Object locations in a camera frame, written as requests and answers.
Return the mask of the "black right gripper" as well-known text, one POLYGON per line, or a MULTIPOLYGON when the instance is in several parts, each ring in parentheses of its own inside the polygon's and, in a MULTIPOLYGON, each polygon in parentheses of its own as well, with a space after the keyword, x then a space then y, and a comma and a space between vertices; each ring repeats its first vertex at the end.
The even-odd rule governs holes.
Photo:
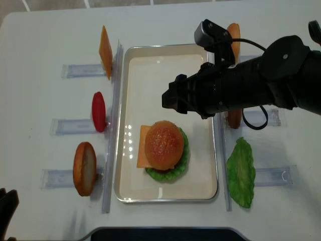
POLYGON ((181 114, 196 112, 202 119, 227 111, 223 101, 222 76, 227 63, 206 62, 200 70, 188 77, 178 75, 169 83, 169 89, 162 95, 162 107, 174 109, 181 114))

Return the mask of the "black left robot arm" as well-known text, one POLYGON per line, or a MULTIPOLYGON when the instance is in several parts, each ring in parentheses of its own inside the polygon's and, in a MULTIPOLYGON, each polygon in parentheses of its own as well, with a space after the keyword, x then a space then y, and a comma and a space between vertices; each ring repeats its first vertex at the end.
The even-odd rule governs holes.
POLYGON ((1 188, 1 240, 5 240, 8 225, 19 204, 18 193, 16 190, 6 192, 1 188))

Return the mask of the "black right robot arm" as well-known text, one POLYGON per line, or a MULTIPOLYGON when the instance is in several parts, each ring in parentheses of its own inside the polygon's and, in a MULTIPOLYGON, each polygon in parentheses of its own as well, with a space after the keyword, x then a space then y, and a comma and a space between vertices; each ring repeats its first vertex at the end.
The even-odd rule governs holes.
POLYGON ((201 118, 260 105, 320 114, 320 52, 305 46, 300 37, 282 37, 261 56, 241 63, 232 51, 235 39, 213 22, 202 21, 194 39, 214 54, 215 62, 202 64, 190 77, 178 75, 162 95, 164 108, 194 111, 201 118))

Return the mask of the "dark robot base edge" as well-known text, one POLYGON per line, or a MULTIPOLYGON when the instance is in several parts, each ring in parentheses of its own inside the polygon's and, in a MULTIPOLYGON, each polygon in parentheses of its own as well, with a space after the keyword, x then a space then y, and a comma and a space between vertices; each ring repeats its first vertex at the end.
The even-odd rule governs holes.
POLYGON ((248 240, 225 227, 106 227, 83 240, 248 240))

